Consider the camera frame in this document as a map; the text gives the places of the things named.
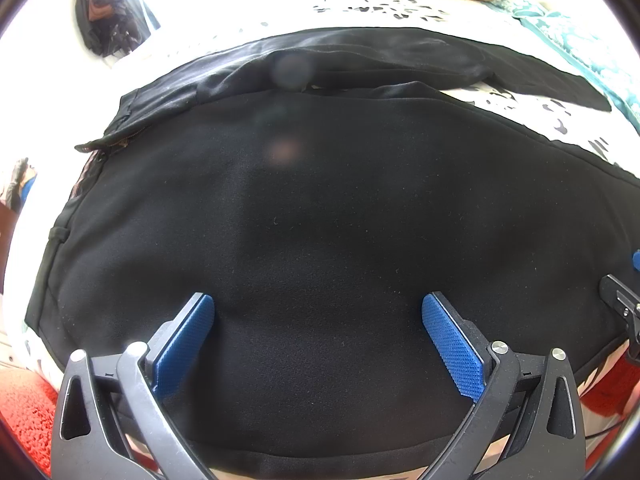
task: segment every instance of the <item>floor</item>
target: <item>floor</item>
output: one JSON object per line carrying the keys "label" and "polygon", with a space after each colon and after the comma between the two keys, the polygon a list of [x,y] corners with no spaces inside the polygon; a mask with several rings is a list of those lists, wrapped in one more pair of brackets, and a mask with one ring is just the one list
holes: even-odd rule
{"label": "floor", "polygon": [[4,331],[4,318],[2,316],[2,294],[0,294],[0,368],[24,368],[15,356],[6,332]]}

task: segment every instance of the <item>textured blue pad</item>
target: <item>textured blue pad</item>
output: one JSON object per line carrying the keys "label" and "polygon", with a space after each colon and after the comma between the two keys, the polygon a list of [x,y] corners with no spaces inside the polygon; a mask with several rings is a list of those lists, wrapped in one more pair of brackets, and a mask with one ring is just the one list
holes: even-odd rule
{"label": "textured blue pad", "polygon": [[156,359],[151,391],[159,399],[173,395],[178,390],[211,330],[214,313],[211,297],[200,298]]}
{"label": "textured blue pad", "polygon": [[482,362],[433,294],[422,300],[422,324],[436,345],[460,394],[478,402],[484,392]]}

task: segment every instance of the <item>red rug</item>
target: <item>red rug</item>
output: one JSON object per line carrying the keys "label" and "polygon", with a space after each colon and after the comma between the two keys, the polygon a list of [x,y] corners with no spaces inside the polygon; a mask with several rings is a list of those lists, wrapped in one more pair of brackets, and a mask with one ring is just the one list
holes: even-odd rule
{"label": "red rug", "polygon": [[51,475],[51,429],[58,394],[30,370],[0,369],[0,413],[33,461]]}
{"label": "red rug", "polygon": [[640,368],[629,364],[622,356],[609,373],[580,398],[580,402],[602,416],[622,415],[638,381]]}

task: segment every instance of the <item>metal screw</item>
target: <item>metal screw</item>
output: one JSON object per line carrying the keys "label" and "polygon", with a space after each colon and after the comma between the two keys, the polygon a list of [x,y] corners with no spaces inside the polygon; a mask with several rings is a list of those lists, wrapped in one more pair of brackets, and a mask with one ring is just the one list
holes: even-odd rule
{"label": "metal screw", "polygon": [[132,354],[144,354],[146,352],[146,343],[142,341],[136,341],[135,343],[131,343],[127,346],[127,352]]}
{"label": "metal screw", "polygon": [[84,353],[84,350],[78,349],[78,350],[74,350],[73,352],[71,352],[71,355],[69,356],[69,358],[77,363],[78,361],[82,361],[82,359],[84,359],[84,356],[86,354]]}
{"label": "metal screw", "polygon": [[561,348],[554,348],[551,351],[551,355],[556,359],[558,359],[558,361],[564,361],[566,359],[566,354],[564,353],[564,350],[562,350]]}
{"label": "metal screw", "polygon": [[506,354],[509,351],[509,347],[507,343],[503,343],[502,341],[494,341],[491,343],[491,350],[493,350],[497,354]]}

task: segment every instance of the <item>black garment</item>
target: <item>black garment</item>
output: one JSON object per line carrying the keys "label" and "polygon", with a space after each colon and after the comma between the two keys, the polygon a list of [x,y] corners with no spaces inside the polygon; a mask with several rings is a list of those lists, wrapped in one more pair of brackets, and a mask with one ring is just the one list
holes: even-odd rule
{"label": "black garment", "polygon": [[581,76],[504,46],[421,28],[303,30],[203,56],[134,90],[120,102],[103,138],[108,146],[155,121],[231,95],[270,88],[376,88],[411,81],[437,90],[479,81],[609,112],[607,99]]}
{"label": "black garment", "polygon": [[[402,52],[379,48],[395,37]],[[295,50],[252,54],[287,38]],[[28,324],[64,364],[147,340],[210,294],[214,327],[165,407],[208,465],[255,478],[364,478],[436,457],[470,401],[420,320],[434,290],[489,340],[563,348],[583,380],[624,338],[599,279],[640,290],[639,181],[427,86],[493,77],[550,95],[553,76],[560,98],[588,94],[477,45],[307,31],[126,96],[52,229]],[[300,73],[279,72],[288,56],[322,88],[283,90]]]}
{"label": "black garment", "polygon": [[145,14],[155,29],[158,20],[142,0],[91,0],[96,6],[110,6],[108,17],[92,20],[90,0],[76,0],[76,22],[84,46],[98,56],[111,56],[117,52],[129,54],[151,35]]}

